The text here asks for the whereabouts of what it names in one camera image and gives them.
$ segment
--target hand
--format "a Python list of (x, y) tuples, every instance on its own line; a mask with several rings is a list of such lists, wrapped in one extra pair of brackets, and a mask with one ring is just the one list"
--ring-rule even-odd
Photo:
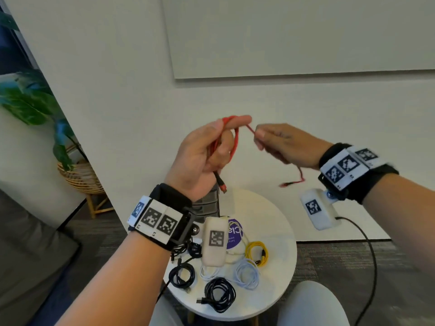
[(319, 160), (333, 144), (286, 123), (267, 123), (255, 129), (254, 142), (260, 151), (272, 154), (284, 164), (319, 169)]
[[(230, 120), (225, 128), (221, 119), (192, 131), (182, 141), (165, 183), (178, 190), (192, 202), (204, 197), (216, 183), (213, 171), (218, 172), (230, 162), (234, 146), (231, 129), (251, 123), (250, 115)], [(208, 157), (208, 146), (222, 133), (215, 153)]]

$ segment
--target red cable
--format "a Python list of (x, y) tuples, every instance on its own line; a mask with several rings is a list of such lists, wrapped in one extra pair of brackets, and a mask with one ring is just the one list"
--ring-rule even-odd
[[(231, 119), (234, 119), (234, 118), (236, 118), (236, 117), (237, 117), (237, 115), (232, 115), (232, 116), (228, 116), (228, 117), (226, 117), (226, 118), (222, 118), (222, 121), (224, 122), (224, 127), (226, 126), (226, 124), (227, 124)], [(249, 126), (249, 125), (246, 125), (246, 126), (247, 126), (247, 128), (248, 128), (248, 129), (249, 129), (253, 134), (255, 134), (255, 131), (254, 131), (254, 130)], [(217, 140), (215, 140), (213, 143), (210, 144), (210, 155), (212, 155), (212, 154), (216, 151), (217, 147), (219, 146), (219, 142), (220, 142), (221, 137), (222, 137), (222, 135), (220, 135), (219, 138), (218, 138)], [(233, 158), (234, 153), (236, 152), (237, 144), (238, 144), (238, 143), (239, 143), (239, 129), (238, 129), (238, 128), (235, 128), (235, 129), (234, 129), (234, 146), (233, 146), (233, 148), (231, 149), (231, 152), (230, 152), (230, 161), (231, 161), (231, 159)], [(289, 186), (289, 185), (291, 185), (291, 184), (297, 184), (297, 183), (305, 182), (305, 178), (304, 178), (304, 175), (303, 175), (303, 173), (302, 173), (302, 169), (301, 169), (300, 167), (298, 167), (297, 169), (299, 170), (299, 174), (301, 175), (301, 179), (300, 179), (299, 181), (296, 181), (296, 182), (286, 182), (286, 183), (282, 183), (282, 184), (279, 185), (279, 187), (281, 187), (281, 188), (285, 188), (285, 187), (287, 187), (287, 186)], [(224, 181), (220, 178), (220, 176), (219, 176), (219, 174), (217, 173), (217, 171), (215, 171), (215, 172), (213, 172), (213, 173), (215, 174), (215, 177), (216, 177), (216, 180), (217, 180), (217, 184), (219, 185), (220, 190), (221, 190), (223, 193), (225, 193), (225, 192), (227, 191), (227, 187), (226, 187)]]

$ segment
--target person's left hand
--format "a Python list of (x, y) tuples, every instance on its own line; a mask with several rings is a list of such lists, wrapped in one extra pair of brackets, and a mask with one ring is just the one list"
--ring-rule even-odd
[[(216, 183), (213, 171), (218, 172), (230, 162), (234, 146), (231, 129), (250, 124), (250, 115), (230, 120), (225, 128), (221, 119), (192, 131), (182, 141), (165, 183), (195, 202), (204, 197)], [(222, 133), (220, 146), (207, 156), (208, 146)]]

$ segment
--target person's right hand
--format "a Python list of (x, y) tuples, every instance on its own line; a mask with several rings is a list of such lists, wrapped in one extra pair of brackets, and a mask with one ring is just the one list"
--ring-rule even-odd
[(254, 142), (285, 164), (319, 169), (319, 160), (333, 144), (286, 123), (266, 123), (255, 129)]

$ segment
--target wristband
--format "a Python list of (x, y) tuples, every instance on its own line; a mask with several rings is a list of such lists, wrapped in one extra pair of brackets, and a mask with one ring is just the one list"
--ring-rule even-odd
[(320, 158), (318, 179), (339, 200), (355, 200), (360, 205), (376, 183), (389, 173), (399, 174), (369, 149), (345, 143), (331, 146)]
[(137, 231), (171, 251), (192, 236), (195, 215), (191, 207), (190, 199), (162, 183), (154, 188), (149, 197), (140, 199), (128, 219), (128, 230)]

